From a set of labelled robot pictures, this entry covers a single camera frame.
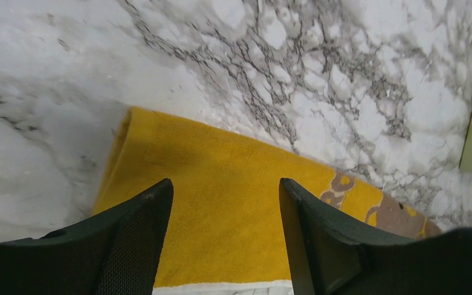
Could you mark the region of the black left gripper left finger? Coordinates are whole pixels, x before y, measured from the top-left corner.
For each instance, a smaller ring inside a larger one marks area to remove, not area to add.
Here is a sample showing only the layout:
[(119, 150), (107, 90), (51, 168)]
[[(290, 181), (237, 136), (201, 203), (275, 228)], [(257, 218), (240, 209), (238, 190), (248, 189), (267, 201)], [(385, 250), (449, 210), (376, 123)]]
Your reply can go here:
[(0, 243), (0, 294), (152, 294), (172, 204), (163, 179), (41, 238)]

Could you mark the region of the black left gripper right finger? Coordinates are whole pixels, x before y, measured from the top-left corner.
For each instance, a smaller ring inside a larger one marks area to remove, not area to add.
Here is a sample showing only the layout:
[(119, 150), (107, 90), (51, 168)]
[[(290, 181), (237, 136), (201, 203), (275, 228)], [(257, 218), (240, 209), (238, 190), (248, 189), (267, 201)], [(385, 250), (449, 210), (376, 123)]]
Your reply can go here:
[(402, 237), (289, 178), (280, 180), (279, 201), (295, 294), (472, 294), (472, 227)]

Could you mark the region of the brown yellow bear towel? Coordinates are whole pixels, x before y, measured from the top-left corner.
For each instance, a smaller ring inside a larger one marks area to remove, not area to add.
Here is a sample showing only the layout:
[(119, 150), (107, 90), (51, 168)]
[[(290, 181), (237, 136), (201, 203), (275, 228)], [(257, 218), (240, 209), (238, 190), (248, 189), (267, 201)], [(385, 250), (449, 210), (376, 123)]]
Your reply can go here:
[(117, 131), (93, 206), (98, 214), (168, 178), (174, 197), (155, 287), (288, 286), (279, 182), (366, 224), (409, 238), (441, 233), (427, 216), (333, 167), (247, 136), (131, 107)]

